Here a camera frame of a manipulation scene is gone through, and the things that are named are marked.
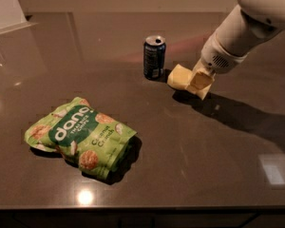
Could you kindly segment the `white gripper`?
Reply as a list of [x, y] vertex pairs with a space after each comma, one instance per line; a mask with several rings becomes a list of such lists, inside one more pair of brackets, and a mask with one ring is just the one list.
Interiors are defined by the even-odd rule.
[[213, 33], [201, 50], [200, 60], [193, 67], [194, 73], [186, 86], [186, 90], [200, 99], [204, 99], [210, 90], [214, 78], [209, 76], [209, 71], [217, 74], [225, 74], [246, 59], [244, 56], [236, 56], [228, 52]]

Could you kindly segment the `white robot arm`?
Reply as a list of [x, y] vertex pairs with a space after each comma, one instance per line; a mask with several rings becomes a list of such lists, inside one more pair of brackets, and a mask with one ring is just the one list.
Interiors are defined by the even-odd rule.
[[204, 44], [186, 90], [204, 98], [217, 74], [241, 64], [249, 52], [285, 30], [285, 0], [237, 0]]

